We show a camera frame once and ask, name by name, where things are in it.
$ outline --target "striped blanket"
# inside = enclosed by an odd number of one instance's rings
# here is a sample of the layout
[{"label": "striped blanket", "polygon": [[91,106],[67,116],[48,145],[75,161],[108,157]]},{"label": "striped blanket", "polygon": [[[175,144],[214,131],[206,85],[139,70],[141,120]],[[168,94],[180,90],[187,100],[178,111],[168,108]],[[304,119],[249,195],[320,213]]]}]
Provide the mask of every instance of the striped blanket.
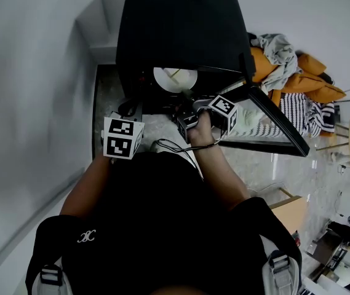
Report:
[{"label": "striped blanket", "polygon": [[[282,94],[279,108],[298,132],[310,137],[318,136],[321,130],[335,132],[335,109],[333,103],[320,104],[305,94]],[[238,136],[282,136],[281,130],[270,120],[260,121],[257,127]]]}]

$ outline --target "person's left arm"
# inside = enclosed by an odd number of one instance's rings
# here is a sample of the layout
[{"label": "person's left arm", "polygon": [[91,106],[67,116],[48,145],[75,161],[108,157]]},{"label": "person's left arm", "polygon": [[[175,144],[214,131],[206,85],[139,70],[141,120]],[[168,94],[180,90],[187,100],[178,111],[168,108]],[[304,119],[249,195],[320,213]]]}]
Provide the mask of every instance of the person's left arm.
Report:
[{"label": "person's left arm", "polygon": [[110,158],[102,154],[94,161],[67,196],[60,215],[87,218],[97,205],[111,173]]}]

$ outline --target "white logo on black shirt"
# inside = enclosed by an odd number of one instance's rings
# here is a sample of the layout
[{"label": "white logo on black shirt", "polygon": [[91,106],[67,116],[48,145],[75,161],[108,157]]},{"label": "white logo on black shirt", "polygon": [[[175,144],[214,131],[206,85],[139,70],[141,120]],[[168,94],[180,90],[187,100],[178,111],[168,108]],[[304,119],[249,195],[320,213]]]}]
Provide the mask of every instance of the white logo on black shirt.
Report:
[{"label": "white logo on black shirt", "polygon": [[90,235],[94,232],[96,232],[95,229],[88,230],[86,233],[81,234],[81,237],[83,238],[81,240],[78,240],[78,243],[85,243],[87,241],[92,242],[95,239],[95,237],[90,238]]}]

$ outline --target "glossy gray floor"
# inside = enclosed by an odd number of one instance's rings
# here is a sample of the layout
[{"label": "glossy gray floor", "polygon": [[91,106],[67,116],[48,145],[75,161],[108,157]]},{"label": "glossy gray floor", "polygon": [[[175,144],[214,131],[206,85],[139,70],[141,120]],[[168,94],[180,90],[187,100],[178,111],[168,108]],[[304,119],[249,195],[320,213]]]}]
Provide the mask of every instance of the glossy gray floor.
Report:
[{"label": "glossy gray floor", "polygon": [[[124,96],[115,66],[107,67],[98,76],[95,106],[95,152],[100,151],[100,132],[103,118],[117,110]],[[141,148],[148,149],[159,138],[170,139],[186,146],[177,132],[175,124],[165,115],[144,115],[145,133]],[[327,152],[316,152],[315,147],[325,141],[308,141],[311,151],[306,158],[271,153],[223,148],[223,152],[234,171],[243,179],[252,195],[263,197],[268,204],[276,203],[286,196],[278,190],[284,186],[293,195],[309,197],[308,213],[303,227],[299,229],[303,254],[303,275],[310,274],[319,263],[310,258],[305,250],[335,215],[335,204],[340,191],[350,189],[350,169],[344,175],[330,163]]]}]

